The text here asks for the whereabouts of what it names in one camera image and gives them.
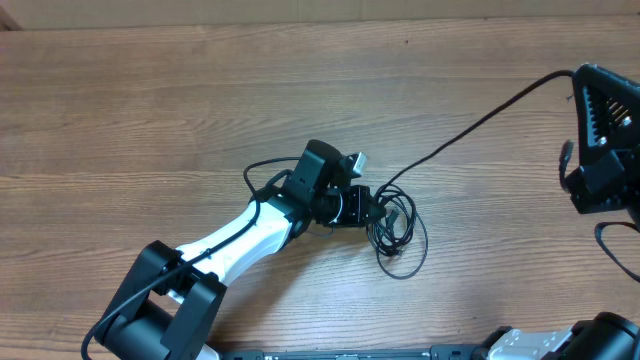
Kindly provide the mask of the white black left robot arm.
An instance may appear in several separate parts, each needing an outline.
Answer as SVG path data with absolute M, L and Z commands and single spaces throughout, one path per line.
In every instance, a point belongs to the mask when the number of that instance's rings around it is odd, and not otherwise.
M 295 168 L 261 189 L 227 225 L 193 243 L 161 241 L 137 256 L 100 320 L 81 344 L 97 341 L 120 359 L 215 359 L 206 341 L 227 288 L 261 259 L 284 249 L 313 222 L 362 228 L 383 211 L 362 176 L 367 157 L 320 141 L 307 143 Z

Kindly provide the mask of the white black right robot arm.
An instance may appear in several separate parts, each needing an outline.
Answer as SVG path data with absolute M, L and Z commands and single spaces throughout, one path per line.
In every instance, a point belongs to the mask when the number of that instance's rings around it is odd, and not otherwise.
M 581 65 L 571 76 L 578 141 L 566 141 L 559 182 L 581 214 L 624 210 L 639 228 L 639 85 L 604 67 Z M 639 356 L 639 327 L 601 312 L 564 330 L 524 333 L 500 327 L 474 359 L 627 360 Z

